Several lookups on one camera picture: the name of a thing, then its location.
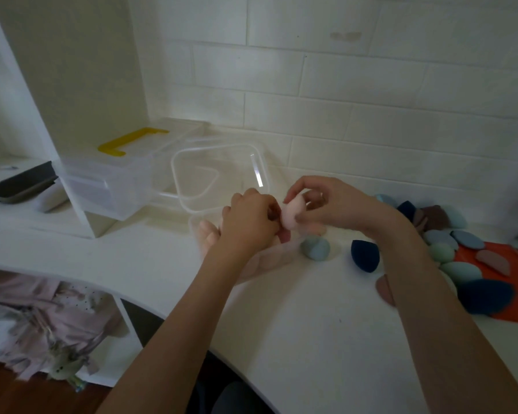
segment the hand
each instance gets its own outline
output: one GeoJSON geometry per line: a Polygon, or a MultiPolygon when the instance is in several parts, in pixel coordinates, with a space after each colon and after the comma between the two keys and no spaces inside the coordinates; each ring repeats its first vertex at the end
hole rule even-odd
{"type": "Polygon", "coordinates": [[[303,194],[307,210],[296,216],[300,223],[321,222],[356,229],[373,238],[393,220],[403,218],[393,207],[333,177],[301,177],[288,190],[284,203],[290,202],[303,189],[311,190],[303,194]]]}
{"type": "Polygon", "coordinates": [[[281,229],[280,206],[271,195],[247,189],[243,195],[232,196],[231,206],[222,209],[222,235],[219,242],[228,250],[249,254],[270,246],[281,229]]]}

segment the right hand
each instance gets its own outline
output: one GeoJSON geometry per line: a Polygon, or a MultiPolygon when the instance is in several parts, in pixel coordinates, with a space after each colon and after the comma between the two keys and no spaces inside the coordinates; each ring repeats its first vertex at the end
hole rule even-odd
{"type": "Polygon", "coordinates": [[[303,194],[307,209],[296,216],[299,223],[321,222],[356,229],[372,238],[380,229],[404,218],[393,207],[333,177],[301,177],[288,190],[284,203],[290,202],[303,189],[310,190],[303,194]]]}

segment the yellow handle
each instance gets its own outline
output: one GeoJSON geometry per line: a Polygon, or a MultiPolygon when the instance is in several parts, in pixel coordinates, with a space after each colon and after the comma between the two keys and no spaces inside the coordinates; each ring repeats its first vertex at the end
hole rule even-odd
{"type": "Polygon", "coordinates": [[[165,129],[145,127],[142,129],[138,129],[138,131],[127,133],[126,135],[120,136],[119,138],[103,143],[98,147],[98,151],[103,152],[107,155],[111,155],[112,157],[122,157],[123,155],[126,155],[126,152],[119,151],[117,148],[131,143],[132,141],[135,141],[138,138],[142,138],[144,135],[148,133],[169,133],[169,131],[166,131],[165,129]]]}

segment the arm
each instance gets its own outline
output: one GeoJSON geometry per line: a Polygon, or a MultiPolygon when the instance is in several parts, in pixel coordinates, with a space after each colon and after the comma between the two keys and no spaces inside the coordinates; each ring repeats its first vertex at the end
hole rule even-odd
{"type": "Polygon", "coordinates": [[[183,413],[240,272],[279,230],[272,196],[249,189],[223,209],[220,240],[209,250],[194,281],[147,346],[105,399],[98,414],[183,413]]]}
{"type": "Polygon", "coordinates": [[[446,285],[413,225],[341,180],[303,177],[299,222],[358,229],[376,241],[430,412],[518,413],[518,384],[446,285]]]}

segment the navy blue makeup sponge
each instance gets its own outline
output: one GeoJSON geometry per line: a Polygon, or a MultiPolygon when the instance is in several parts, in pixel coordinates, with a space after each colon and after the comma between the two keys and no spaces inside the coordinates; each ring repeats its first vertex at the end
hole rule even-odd
{"type": "Polygon", "coordinates": [[[413,222],[414,219],[414,213],[416,212],[416,207],[409,201],[405,201],[401,203],[397,210],[401,212],[405,217],[410,221],[413,222]]]}
{"type": "Polygon", "coordinates": [[[515,295],[514,286],[501,280],[478,279],[457,285],[458,300],[471,314],[499,313],[512,302],[515,295]]]}
{"type": "Polygon", "coordinates": [[[380,264],[380,250],[373,242],[354,239],[351,243],[351,257],[362,271],[372,273],[380,264]]]}

